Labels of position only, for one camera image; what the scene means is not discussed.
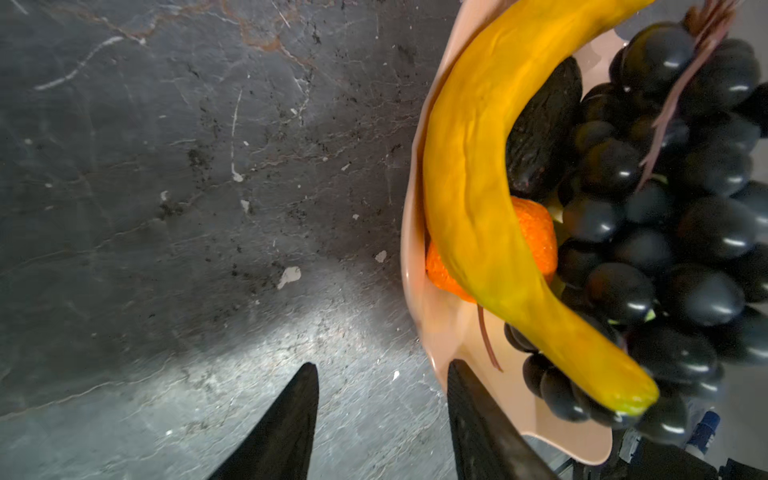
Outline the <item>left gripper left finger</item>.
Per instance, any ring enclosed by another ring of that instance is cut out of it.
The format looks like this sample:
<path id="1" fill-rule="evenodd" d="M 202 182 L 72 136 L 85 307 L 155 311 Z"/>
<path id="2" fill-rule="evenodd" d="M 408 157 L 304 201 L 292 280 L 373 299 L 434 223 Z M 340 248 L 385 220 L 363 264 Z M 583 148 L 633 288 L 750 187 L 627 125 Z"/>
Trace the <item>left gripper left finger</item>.
<path id="1" fill-rule="evenodd" d="M 315 364 L 307 362 L 210 477 L 214 480 L 306 479 L 318 405 L 318 370 Z"/>

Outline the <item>yellow fake banana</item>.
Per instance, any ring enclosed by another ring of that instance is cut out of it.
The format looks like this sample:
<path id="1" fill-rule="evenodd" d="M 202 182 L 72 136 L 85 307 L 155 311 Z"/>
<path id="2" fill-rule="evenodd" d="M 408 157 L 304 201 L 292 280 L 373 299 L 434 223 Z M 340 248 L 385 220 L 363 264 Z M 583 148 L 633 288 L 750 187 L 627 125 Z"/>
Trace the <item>yellow fake banana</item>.
<path id="1" fill-rule="evenodd" d="M 651 377 L 552 292 L 523 237 L 505 168 L 507 137 L 554 69 L 643 8 L 640 1 L 466 1 L 422 153 L 428 231 L 451 276 L 604 407 L 636 416 Z"/>

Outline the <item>black fake grapes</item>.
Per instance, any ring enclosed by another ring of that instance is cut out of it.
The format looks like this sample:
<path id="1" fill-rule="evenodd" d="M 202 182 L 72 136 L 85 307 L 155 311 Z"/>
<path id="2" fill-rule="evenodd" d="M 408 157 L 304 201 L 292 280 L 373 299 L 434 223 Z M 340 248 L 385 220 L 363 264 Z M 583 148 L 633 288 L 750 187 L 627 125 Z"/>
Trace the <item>black fake grapes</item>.
<path id="1" fill-rule="evenodd" d="M 688 401 L 722 390 L 726 363 L 767 360 L 767 187 L 752 153 L 767 135 L 767 85 L 753 47 L 725 37 L 664 101 L 698 48 L 691 21 L 655 23 L 613 57 L 609 79 L 582 83 L 567 171 L 539 201 L 557 239 L 561 301 L 654 380 L 644 414 L 587 395 L 518 330 L 527 389 L 557 418 L 676 443 Z"/>

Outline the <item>dark fake avocado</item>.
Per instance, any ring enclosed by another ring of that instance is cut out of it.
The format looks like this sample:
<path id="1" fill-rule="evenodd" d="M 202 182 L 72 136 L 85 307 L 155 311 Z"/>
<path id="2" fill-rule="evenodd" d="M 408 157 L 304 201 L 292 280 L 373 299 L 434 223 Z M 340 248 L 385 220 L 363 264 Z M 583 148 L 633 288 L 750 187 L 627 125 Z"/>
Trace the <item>dark fake avocado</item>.
<path id="1" fill-rule="evenodd" d="M 562 180 L 581 98 L 581 71 L 570 56 L 530 99 L 507 137 L 505 161 L 511 195 L 543 200 Z"/>

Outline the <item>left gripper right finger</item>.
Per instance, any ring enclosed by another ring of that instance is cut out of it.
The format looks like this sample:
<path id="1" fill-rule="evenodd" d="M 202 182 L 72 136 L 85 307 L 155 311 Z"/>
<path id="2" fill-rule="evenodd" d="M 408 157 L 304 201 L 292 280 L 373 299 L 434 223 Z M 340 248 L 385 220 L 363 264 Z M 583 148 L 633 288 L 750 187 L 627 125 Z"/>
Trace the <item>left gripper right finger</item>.
<path id="1" fill-rule="evenodd" d="M 463 360 L 448 369 L 447 400 L 460 479 L 554 479 Z"/>

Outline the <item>pink scalloped bowl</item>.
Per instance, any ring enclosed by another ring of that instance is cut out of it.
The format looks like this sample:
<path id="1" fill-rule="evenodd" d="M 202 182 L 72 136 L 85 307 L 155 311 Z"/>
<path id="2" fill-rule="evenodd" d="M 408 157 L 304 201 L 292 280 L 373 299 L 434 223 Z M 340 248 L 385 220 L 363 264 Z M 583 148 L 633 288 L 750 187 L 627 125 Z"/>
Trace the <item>pink scalloped bowl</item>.
<path id="1" fill-rule="evenodd" d="M 429 240 L 422 193 L 422 150 L 434 98 L 465 47 L 486 25 L 509 7 L 507 1 L 465 1 L 456 16 L 435 79 L 421 110 L 411 147 L 409 183 L 401 228 L 401 273 L 409 312 L 440 384 L 447 383 L 450 362 L 464 360 L 482 381 L 499 408 L 533 444 L 539 454 L 561 452 L 582 464 L 599 465 L 618 450 L 610 428 L 594 421 L 570 423 L 555 417 L 533 395 L 522 377 L 525 354 L 514 349 L 503 323 L 492 314 L 485 322 L 500 366 L 485 351 L 475 305 L 438 289 L 427 278 L 425 255 Z"/>

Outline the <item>orange fake fruit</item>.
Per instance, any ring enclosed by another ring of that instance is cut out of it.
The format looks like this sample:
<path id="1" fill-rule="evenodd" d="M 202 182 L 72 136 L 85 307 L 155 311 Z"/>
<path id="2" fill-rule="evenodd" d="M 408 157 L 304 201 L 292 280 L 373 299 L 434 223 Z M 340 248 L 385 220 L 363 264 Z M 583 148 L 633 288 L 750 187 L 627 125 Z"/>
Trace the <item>orange fake fruit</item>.
<path id="1" fill-rule="evenodd" d="M 548 210 L 537 202 L 515 196 L 512 196 L 511 200 L 526 244 L 539 271 L 550 284 L 558 266 L 558 244 L 553 219 Z M 476 303 L 451 277 L 433 242 L 427 251 L 425 270 L 427 277 L 437 288 L 469 303 Z"/>

